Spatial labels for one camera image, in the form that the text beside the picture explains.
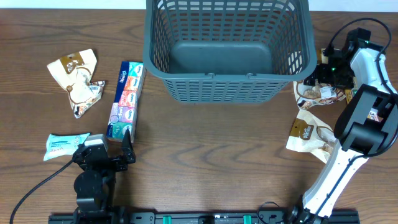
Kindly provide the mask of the colourful Kleenex tissue multipack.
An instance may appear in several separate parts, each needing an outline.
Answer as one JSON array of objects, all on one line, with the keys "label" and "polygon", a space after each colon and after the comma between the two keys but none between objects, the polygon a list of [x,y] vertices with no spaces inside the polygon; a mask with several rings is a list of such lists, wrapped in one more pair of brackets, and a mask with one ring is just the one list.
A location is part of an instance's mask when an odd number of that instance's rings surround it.
[{"label": "colourful Kleenex tissue multipack", "polygon": [[130,133],[131,141],[137,121],[137,107],[141,95],[146,68],[142,62],[121,62],[116,93],[106,131],[110,141],[121,142],[125,133]]}]

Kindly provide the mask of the beige snack bag with barcode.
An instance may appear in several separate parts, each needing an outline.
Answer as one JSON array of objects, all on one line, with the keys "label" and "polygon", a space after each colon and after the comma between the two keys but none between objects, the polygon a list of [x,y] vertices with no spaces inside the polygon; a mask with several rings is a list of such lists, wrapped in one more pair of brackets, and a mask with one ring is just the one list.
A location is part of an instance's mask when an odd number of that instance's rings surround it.
[{"label": "beige snack bag with barcode", "polygon": [[318,83],[317,80],[314,85],[305,85],[303,80],[294,81],[293,84],[297,106],[303,110],[313,106],[330,105],[346,98],[343,90],[330,84]]}]

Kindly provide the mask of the beige brown Pan snack bag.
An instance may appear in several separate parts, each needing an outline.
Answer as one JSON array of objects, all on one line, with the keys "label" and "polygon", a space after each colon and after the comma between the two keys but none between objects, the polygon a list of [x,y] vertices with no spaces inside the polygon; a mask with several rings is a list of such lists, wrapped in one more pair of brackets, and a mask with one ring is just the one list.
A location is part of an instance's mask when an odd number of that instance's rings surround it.
[{"label": "beige brown Pan snack bag", "polygon": [[285,147],[291,151],[309,152],[327,163],[335,141],[336,138],[329,125],[311,112],[299,110]]}]

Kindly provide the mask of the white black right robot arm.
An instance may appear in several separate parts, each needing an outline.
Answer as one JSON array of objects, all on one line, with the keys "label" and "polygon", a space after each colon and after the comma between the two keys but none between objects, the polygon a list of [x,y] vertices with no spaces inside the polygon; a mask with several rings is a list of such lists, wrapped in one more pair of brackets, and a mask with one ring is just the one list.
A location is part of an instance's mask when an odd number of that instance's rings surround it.
[{"label": "white black right robot arm", "polygon": [[386,47],[370,41],[369,30],[348,32],[341,50],[329,44],[328,62],[318,65],[317,80],[357,92],[338,118],[335,148],[315,183],[301,196],[290,223],[328,223],[335,202],[369,158],[386,152],[397,139],[397,92],[384,61]]}]

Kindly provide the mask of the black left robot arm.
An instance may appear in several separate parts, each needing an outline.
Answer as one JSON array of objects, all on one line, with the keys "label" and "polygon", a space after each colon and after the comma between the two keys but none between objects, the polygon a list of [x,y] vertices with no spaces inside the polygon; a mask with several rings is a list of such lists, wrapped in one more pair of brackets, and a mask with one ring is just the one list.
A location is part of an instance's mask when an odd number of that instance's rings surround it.
[{"label": "black left robot arm", "polygon": [[95,134],[73,153],[74,163],[83,170],[73,186],[82,212],[102,212],[112,207],[116,173],[128,170],[128,165],[136,161],[130,131],[125,132],[121,150],[121,155],[109,157],[105,135]]}]

